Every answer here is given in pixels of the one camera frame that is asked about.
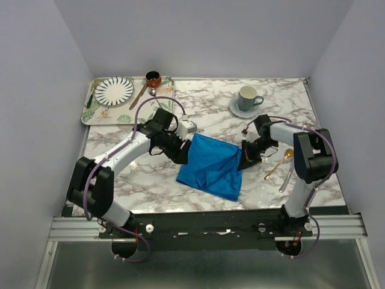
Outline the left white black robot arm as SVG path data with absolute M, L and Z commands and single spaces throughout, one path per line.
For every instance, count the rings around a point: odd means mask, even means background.
M 67 191 L 67 200 L 81 207 L 86 216 L 113 223 L 121 238 L 133 232 L 132 213 L 114 201 L 115 177 L 138 157 L 159 148 L 175 164 L 187 164 L 191 141 L 197 126 L 187 115 L 180 119 L 162 109 L 146 123 L 135 124 L 132 132 L 118 145 L 93 159 L 81 157 Z

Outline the blue satin napkin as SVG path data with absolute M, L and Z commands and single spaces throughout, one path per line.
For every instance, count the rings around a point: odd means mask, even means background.
M 242 172 L 238 170 L 242 150 L 234 144 L 195 134 L 188 151 L 188 164 L 180 167 L 180 184 L 229 201 L 239 198 Z

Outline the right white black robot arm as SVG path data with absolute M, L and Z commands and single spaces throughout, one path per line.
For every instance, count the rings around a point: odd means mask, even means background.
M 273 121 L 267 114 L 257 116 L 252 123 L 259 138 L 253 142 L 242 141 L 238 170 L 260 163 L 262 154 L 269 148 L 276 148 L 279 143 L 290 145 L 294 150 L 294 169 L 298 181 L 280 209 L 277 220 L 279 233 L 292 235 L 298 229 L 298 222 L 307 220 L 307 209 L 318 188 L 339 168 L 330 132 L 325 128 L 294 125 L 284 117 L 277 117 Z

